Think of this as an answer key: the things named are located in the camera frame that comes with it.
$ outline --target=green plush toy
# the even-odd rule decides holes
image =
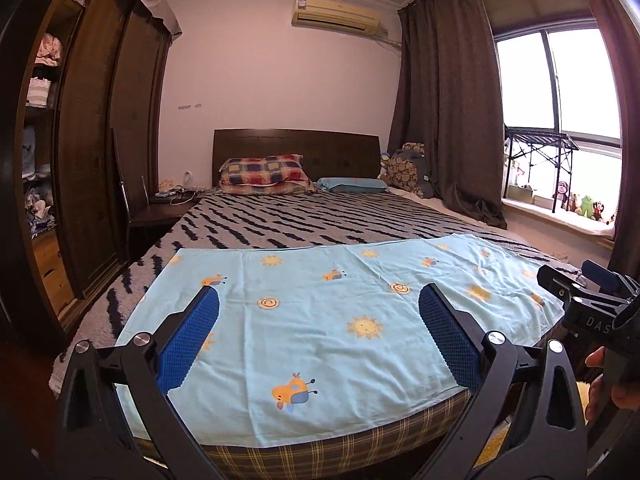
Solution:
[[[582,204],[580,204],[580,214],[582,216],[586,216],[587,218],[593,217],[593,198],[589,195],[586,195],[582,199]]]

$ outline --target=wooden headboard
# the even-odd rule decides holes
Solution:
[[[213,137],[213,185],[228,158],[297,153],[313,181],[323,176],[376,178],[380,173],[377,136],[317,130],[216,130]]]

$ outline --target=wooden chair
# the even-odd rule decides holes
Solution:
[[[126,130],[113,130],[113,143],[120,175],[120,190],[127,212],[126,248],[130,257],[130,232],[133,228],[173,225],[193,205],[149,203],[145,175],[140,171],[140,158],[136,156],[134,137]]]

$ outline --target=windowsill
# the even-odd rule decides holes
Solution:
[[[604,222],[591,220],[570,211],[565,211],[560,208],[559,204],[556,207],[555,213],[552,213],[550,209],[545,209],[533,204],[527,204],[525,202],[518,202],[517,200],[512,200],[510,198],[503,198],[502,204],[507,206],[507,208],[525,212],[531,216],[535,216],[546,222],[552,222],[568,230],[600,238],[601,240],[598,242],[601,241],[604,246],[609,247],[612,245],[614,234],[613,226],[606,225]]]

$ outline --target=metal screw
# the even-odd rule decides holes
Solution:
[[[140,332],[133,336],[133,344],[135,346],[144,346],[151,341],[151,336],[146,332]]]
[[[494,345],[501,345],[502,343],[504,343],[506,341],[506,338],[505,338],[504,334],[502,334],[500,332],[489,332],[489,335],[487,336],[487,338]]]
[[[86,339],[83,339],[82,341],[78,341],[78,343],[76,343],[76,352],[78,352],[79,354],[84,354],[88,349],[89,342]]]
[[[552,352],[555,352],[556,354],[560,354],[562,353],[562,343],[559,342],[556,339],[552,339],[551,341],[549,341],[549,350],[551,350]]]

